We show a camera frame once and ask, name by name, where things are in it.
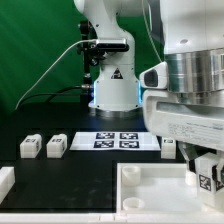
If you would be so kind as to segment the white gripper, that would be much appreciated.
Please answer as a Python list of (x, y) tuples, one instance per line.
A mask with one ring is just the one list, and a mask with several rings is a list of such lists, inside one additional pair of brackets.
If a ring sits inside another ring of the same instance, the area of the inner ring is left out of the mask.
[[(143, 117), (152, 134), (181, 141), (178, 148), (190, 172), (196, 172), (195, 160), (201, 156), (196, 145), (224, 151), (224, 91), (213, 92), (209, 104), (194, 105), (180, 103), (167, 91), (146, 90)], [(224, 184), (224, 159), (216, 172), (217, 181)]]

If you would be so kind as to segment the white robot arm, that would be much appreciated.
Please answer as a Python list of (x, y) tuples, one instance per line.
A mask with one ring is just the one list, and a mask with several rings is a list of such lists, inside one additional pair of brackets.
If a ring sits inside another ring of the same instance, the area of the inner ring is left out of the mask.
[(89, 107), (224, 153), (224, 0), (73, 0), (99, 65)]

